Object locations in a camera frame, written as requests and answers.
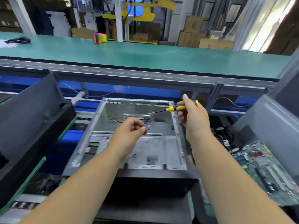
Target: person's right hand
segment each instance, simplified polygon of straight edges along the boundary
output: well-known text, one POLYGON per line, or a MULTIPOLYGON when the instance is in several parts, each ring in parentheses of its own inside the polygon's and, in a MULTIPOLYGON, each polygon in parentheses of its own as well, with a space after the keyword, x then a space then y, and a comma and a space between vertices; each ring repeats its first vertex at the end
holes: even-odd
POLYGON ((186 126, 186 138, 191 145, 201 137, 211 134, 209 116, 201 104, 197 107, 186 94, 183 95, 183 100, 177 103, 180 104, 186 106, 185 110, 178 112, 178 116, 180 122, 186 126))

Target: green workbench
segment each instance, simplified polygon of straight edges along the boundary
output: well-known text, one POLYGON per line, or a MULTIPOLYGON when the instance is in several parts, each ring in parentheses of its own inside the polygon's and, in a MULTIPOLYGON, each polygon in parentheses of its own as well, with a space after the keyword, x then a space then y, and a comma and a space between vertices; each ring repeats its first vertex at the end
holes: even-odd
MULTIPOLYGON (((20 37, 0 32, 0 39, 20 37)), ((37 35, 0 56, 277 79, 290 56, 37 35)))

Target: yellow machine arm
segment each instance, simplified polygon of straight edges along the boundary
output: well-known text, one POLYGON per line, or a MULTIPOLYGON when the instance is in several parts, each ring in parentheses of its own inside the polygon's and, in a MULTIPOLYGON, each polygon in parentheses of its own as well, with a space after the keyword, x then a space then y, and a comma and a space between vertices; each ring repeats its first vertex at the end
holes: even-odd
MULTIPOLYGON (((136 16, 133 18, 130 18, 130 20, 135 20, 135 21, 152 21, 156 14, 151 13, 150 8, 155 7, 155 6, 161 6, 167 9, 174 10, 176 8, 175 3, 168 1, 168 0, 157 0, 154 3, 135 3, 135 2, 121 2, 121 16, 122 18, 125 18, 128 15, 128 10, 127 6, 142 6, 143 7, 143 13, 142 16, 136 16)), ((105 19, 116 19, 114 14, 103 14, 103 18, 105 19)))

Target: coiled black cable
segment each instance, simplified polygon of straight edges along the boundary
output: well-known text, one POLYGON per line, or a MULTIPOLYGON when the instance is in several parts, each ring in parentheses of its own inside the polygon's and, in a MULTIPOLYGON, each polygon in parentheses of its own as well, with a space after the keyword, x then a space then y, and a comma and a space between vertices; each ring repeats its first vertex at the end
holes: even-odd
POLYGON ((27 43, 30 43, 31 40, 27 37, 17 37, 17 38, 13 38, 13 39, 9 39, 9 40, 6 40, 4 41, 5 43, 7 44, 10 44, 10 43, 22 43, 22 44, 27 44, 27 43))

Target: yellow and black screwdriver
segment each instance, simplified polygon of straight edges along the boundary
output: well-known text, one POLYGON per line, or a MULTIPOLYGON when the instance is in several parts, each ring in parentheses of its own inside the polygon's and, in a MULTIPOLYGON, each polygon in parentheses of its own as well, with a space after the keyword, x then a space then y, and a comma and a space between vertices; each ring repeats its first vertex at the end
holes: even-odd
MULTIPOLYGON (((192 101, 195 103, 195 105, 196 105, 197 107, 199 106, 199 102, 198 102, 198 100, 192 100, 192 101)), ((157 111, 157 112, 147 113, 147 115, 149 115, 149 114, 155 114, 155 113, 158 113, 158 112, 165 112, 165 111, 167 111, 167 112, 181 111, 181 110, 184 110, 184 109, 186 109, 185 104, 171 105, 171 106, 168 107, 167 109, 164 109, 164 110, 162 110, 162 111, 157 111)))

